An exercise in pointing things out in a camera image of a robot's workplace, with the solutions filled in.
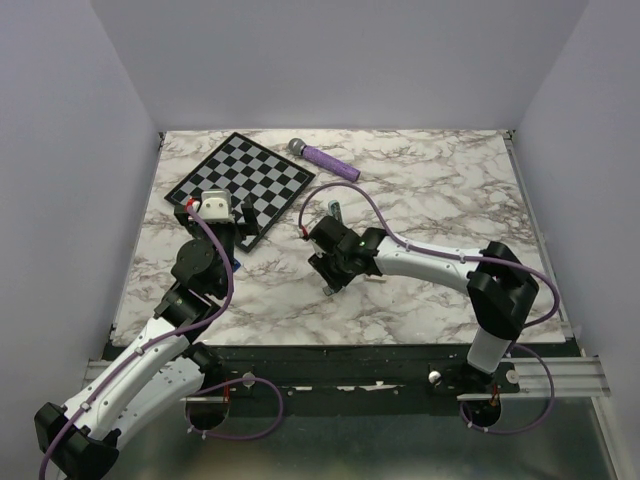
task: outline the chess square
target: chess square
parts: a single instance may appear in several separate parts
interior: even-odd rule
[[[209,175],[211,175],[213,173],[213,170],[211,170],[209,167],[207,167],[206,165],[203,166],[200,170],[198,170],[198,175],[204,177],[204,178],[209,178]]]
[[[262,180],[264,180],[264,174],[258,172],[257,170],[255,172],[253,172],[251,174],[251,176],[249,177],[251,180],[253,180],[256,183],[260,183],[262,182]]]
[[[211,190],[211,188],[213,187],[213,182],[211,180],[203,180],[202,182],[200,182],[200,185],[198,185],[203,191],[204,190]]]
[[[185,204],[203,190],[225,188],[231,192],[231,205],[241,219],[241,205],[251,198],[261,232],[238,242],[238,248],[251,251],[282,213],[311,183],[315,175],[238,133],[232,134],[180,181],[165,197]]]
[[[224,175],[229,171],[229,166],[225,165],[224,163],[220,163],[213,168],[214,168],[214,171],[219,173],[220,175]]]

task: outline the purple microphone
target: purple microphone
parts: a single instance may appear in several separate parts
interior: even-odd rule
[[[299,138],[292,138],[288,148],[294,155],[306,158],[311,163],[329,170],[350,182],[355,182],[360,176],[360,170],[357,168],[353,168],[351,165],[341,162],[337,158],[327,155],[315,147],[308,146]]]

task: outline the white wall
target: white wall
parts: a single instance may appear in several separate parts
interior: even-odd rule
[[[33,415],[107,339],[158,135],[88,0],[3,1],[0,46],[0,477],[33,479]]]
[[[524,180],[581,342],[640,452],[640,2],[591,0],[518,128]],[[640,457],[635,456],[640,472]]]
[[[165,129],[513,128],[586,0],[93,0]]]

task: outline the metal floor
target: metal floor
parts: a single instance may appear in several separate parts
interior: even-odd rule
[[[271,436],[224,442],[187,435],[184,404],[167,410],[121,453],[109,480],[608,480],[615,479],[592,403],[559,400],[523,435],[469,431],[457,417],[401,415],[286,418]],[[497,426],[535,419],[543,401],[504,402]],[[229,419],[226,432],[256,432],[267,419]]]

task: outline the chessboard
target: chessboard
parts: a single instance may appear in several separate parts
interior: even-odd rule
[[[199,196],[204,190],[226,188],[231,192],[236,221],[242,221],[240,205],[249,196],[260,225],[259,235],[238,243],[238,248],[249,252],[314,177],[315,174],[281,155],[233,133],[165,199],[174,205],[184,205],[191,196]]]

